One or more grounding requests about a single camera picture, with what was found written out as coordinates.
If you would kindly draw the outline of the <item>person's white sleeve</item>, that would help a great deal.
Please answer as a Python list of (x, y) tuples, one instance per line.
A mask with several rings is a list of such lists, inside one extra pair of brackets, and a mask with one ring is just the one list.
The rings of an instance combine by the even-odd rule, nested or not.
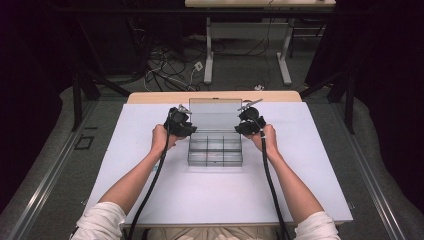
[(120, 240), (125, 219), (125, 212), (116, 203), (97, 203), (76, 222), (69, 240)]
[(294, 240), (341, 240), (335, 222), (325, 211), (314, 213), (295, 228)]

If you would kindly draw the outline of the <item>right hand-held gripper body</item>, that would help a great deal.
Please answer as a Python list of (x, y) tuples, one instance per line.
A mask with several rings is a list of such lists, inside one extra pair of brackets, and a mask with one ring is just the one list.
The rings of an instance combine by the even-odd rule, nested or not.
[(238, 117), (240, 118), (240, 123), (248, 122), (247, 126), (245, 127), (249, 129), (249, 135), (259, 133), (260, 130), (266, 125), (266, 121), (259, 114), (259, 111), (253, 107), (254, 104), (259, 102), (261, 102), (261, 99), (251, 101), (238, 109), (238, 111), (240, 112), (240, 114), (238, 115)]

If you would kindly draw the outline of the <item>white power strip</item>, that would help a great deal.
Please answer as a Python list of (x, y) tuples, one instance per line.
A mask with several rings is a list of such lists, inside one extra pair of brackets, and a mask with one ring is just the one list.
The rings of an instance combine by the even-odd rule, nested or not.
[(191, 85), (169, 76), (164, 76), (164, 82), (168, 88), (175, 91), (195, 91)]

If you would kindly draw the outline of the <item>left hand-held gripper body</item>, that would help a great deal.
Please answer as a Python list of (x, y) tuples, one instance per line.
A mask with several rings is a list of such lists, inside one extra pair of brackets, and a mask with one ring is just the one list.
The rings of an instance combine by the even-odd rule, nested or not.
[(172, 135), (183, 137), (183, 129), (190, 129), (184, 127), (184, 123), (189, 122), (188, 119), (190, 114), (191, 111), (182, 104), (178, 107), (170, 108), (167, 119), (164, 123), (165, 129)]

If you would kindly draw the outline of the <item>black metal stand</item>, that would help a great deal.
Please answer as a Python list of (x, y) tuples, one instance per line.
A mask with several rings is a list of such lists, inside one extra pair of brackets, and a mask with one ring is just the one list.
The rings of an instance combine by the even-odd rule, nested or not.
[(72, 62), (73, 68), (72, 90), (74, 123), (72, 130), (76, 131), (83, 122), (82, 94), (85, 94), (90, 101), (97, 101), (100, 98), (100, 92), (96, 87), (97, 82), (105, 85), (107, 88), (124, 97), (128, 97), (130, 92), (90, 69), (82, 59), (81, 54), (71, 37), (68, 37), (66, 45), (69, 48), (69, 58)]
[(322, 89), (324, 86), (332, 84), (331, 90), (327, 95), (329, 103), (338, 103), (342, 97), (345, 97), (344, 103), (344, 124), (351, 134), (354, 134), (353, 128), (353, 107), (355, 94), (355, 79), (350, 70), (339, 71), (324, 78), (315, 85), (309, 86), (300, 92), (300, 97), (304, 98), (312, 93)]

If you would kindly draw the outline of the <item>person's right hand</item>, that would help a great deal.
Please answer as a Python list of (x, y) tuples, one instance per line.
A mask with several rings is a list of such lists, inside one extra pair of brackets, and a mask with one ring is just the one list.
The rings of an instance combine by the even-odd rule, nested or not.
[(276, 140), (276, 131), (271, 124), (264, 126), (263, 134), (257, 133), (248, 135), (247, 138), (250, 139), (261, 152), (266, 153), (269, 160), (274, 160), (280, 155)]

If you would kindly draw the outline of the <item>person's left hand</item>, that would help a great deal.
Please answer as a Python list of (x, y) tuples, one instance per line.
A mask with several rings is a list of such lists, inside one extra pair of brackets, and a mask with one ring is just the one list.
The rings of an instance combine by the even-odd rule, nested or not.
[(161, 124), (157, 124), (152, 130), (152, 142), (150, 154), (160, 158), (164, 149), (169, 150), (176, 145), (176, 142), (181, 140), (181, 137), (175, 135), (168, 136), (167, 130)]

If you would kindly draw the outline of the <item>person's left white sleeve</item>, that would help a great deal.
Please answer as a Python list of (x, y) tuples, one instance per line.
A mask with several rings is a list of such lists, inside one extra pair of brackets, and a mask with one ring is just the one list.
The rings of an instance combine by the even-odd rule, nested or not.
[(97, 203), (76, 222), (69, 240), (120, 240), (125, 219), (125, 212), (116, 203)]

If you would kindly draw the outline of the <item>person's beige lap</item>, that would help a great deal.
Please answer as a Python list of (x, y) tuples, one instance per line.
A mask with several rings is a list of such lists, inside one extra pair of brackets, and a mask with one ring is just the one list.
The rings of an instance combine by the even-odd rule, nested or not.
[(272, 227), (154, 228), (148, 240), (277, 240)]

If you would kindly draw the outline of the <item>white-legged desk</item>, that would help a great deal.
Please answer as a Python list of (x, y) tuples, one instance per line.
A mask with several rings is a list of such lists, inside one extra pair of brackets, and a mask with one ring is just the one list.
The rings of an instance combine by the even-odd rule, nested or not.
[[(185, 6), (191, 10), (331, 10), (335, 0), (185, 0)], [(292, 84), (286, 57), (294, 30), (295, 17), (285, 17), (285, 22), (272, 22), (272, 17), (260, 17), (260, 22), (240, 22), (224, 20), (217, 22), (206, 18), (206, 63), (204, 82), (212, 82), (214, 52), (213, 39), (266, 39), (281, 40), (282, 49), (276, 53), (283, 83)]]

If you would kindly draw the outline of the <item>dark curtain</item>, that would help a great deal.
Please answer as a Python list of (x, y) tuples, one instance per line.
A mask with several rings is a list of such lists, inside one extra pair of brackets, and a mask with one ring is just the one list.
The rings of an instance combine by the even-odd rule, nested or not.
[(62, 111), (71, 74), (39, 0), (0, 0), (0, 213)]
[(355, 97), (369, 109), (386, 169), (424, 214), (424, 0), (335, 0), (332, 19), (307, 73), (311, 87), (341, 73), (350, 60)]

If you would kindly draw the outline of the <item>person's right white sleeve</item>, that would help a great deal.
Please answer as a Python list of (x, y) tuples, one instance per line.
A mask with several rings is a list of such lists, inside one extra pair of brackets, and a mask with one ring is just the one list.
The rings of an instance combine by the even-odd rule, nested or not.
[(314, 213), (295, 228), (294, 240), (341, 240), (335, 222), (325, 211)]

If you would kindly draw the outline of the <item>aluminium floor rail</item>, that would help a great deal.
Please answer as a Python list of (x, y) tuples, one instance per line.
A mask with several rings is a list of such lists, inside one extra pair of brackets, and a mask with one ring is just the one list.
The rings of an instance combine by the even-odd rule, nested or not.
[(71, 105), (64, 105), (40, 154), (0, 216), (0, 220), (4, 222), (0, 233), (2, 240), (26, 238), (71, 156), (83, 125), (91, 117), (96, 105), (95, 101), (84, 104), (83, 120), (75, 130), (72, 129)]
[(404, 232), (398, 224), (391, 206), (389, 205), (380, 185), (377, 182), (377, 179), (375, 178), (375, 175), (372, 172), (370, 165), (368, 164), (356, 136), (346, 127), (344, 122), (344, 110), (337, 104), (331, 104), (331, 108), (339, 125), (343, 128), (344, 135), (346, 136), (349, 145), (353, 149), (359, 173), (366, 185), (373, 205), (382, 220), (390, 240), (407, 240)]

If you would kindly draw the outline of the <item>clear plastic compartment box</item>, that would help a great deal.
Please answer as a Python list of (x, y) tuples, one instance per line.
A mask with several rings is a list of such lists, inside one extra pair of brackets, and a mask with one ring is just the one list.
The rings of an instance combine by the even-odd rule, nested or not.
[(191, 135), (188, 165), (195, 167), (241, 167), (241, 135), (235, 131), (241, 99), (191, 98), (191, 123), (197, 130)]

